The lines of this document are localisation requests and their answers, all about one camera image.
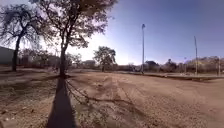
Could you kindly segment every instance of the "tree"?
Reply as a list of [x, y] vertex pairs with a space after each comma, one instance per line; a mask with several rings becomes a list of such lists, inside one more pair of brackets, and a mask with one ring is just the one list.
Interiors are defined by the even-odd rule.
[[105, 70], [105, 66], [110, 66], [115, 63], [116, 52], [109, 47], [100, 46], [98, 51], [94, 52], [94, 55], [94, 59], [102, 66], [102, 71]]
[[76, 65], [76, 67], [79, 67], [82, 62], [82, 55], [81, 54], [73, 55], [72, 61]]
[[157, 64], [155, 61], [146, 61], [147, 69], [148, 71], [157, 71], [159, 64]]
[[167, 72], [174, 72], [177, 69], [177, 64], [173, 62], [171, 59], [168, 60], [165, 64], [165, 70]]
[[9, 45], [16, 41], [12, 59], [12, 71], [16, 71], [20, 42], [29, 41], [39, 46], [40, 36], [48, 38], [43, 19], [38, 11], [27, 5], [4, 6], [0, 10], [0, 40]]
[[117, 0], [39, 0], [40, 10], [57, 36], [60, 37], [60, 76], [65, 76], [65, 52], [67, 47], [87, 47], [95, 32], [104, 33], [107, 12]]

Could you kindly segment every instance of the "building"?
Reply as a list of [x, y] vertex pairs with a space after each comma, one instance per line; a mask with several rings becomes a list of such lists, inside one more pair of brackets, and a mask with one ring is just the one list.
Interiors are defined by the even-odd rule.
[[0, 64], [9, 65], [12, 63], [13, 49], [5, 48], [0, 46]]

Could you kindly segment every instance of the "blue sky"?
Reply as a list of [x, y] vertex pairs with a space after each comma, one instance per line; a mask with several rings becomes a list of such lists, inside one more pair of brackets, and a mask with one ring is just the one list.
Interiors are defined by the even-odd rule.
[[224, 57], [224, 0], [119, 0], [110, 15], [115, 19], [109, 21], [105, 35], [94, 35], [87, 49], [69, 48], [68, 52], [81, 53], [87, 60], [104, 45], [116, 50], [118, 64], [140, 64], [144, 23], [145, 60], [192, 59], [194, 36], [199, 56]]

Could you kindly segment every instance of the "dirt ground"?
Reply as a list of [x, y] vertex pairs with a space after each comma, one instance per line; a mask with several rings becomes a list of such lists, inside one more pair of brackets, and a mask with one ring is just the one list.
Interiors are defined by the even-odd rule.
[[61, 80], [48, 70], [0, 72], [4, 128], [224, 128], [223, 79], [69, 75]]

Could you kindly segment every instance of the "green tree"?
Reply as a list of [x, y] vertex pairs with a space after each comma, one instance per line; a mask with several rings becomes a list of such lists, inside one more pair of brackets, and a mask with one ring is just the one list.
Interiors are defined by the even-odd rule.
[[100, 46], [97, 51], [94, 52], [94, 59], [102, 66], [102, 71], [105, 71], [106, 66], [111, 66], [115, 63], [116, 52], [109, 47]]
[[60, 37], [60, 76], [65, 76], [65, 52], [68, 46], [87, 47], [95, 32], [104, 33], [108, 11], [117, 0], [39, 0], [37, 6], [46, 15], [49, 26]]
[[16, 71], [20, 42], [39, 46], [40, 37], [48, 39], [47, 29], [38, 11], [27, 5], [4, 6], [0, 10], [0, 40], [4, 45], [16, 42], [12, 71]]

